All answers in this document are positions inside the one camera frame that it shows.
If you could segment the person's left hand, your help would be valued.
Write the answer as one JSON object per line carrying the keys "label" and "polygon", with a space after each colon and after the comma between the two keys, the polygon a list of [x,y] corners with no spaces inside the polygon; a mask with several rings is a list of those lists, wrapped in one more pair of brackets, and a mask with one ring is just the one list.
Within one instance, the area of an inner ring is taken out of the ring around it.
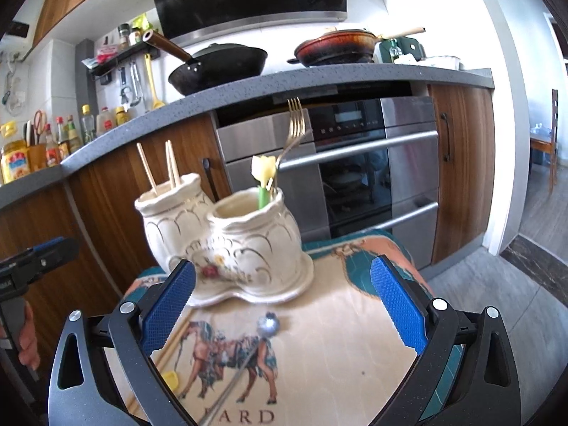
{"label": "person's left hand", "polygon": [[35,326],[34,313],[28,301],[25,302],[25,321],[18,336],[20,350],[18,352],[19,362],[33,370],[37,370],[40,365],[40,355],[38,353],[38,338]]}

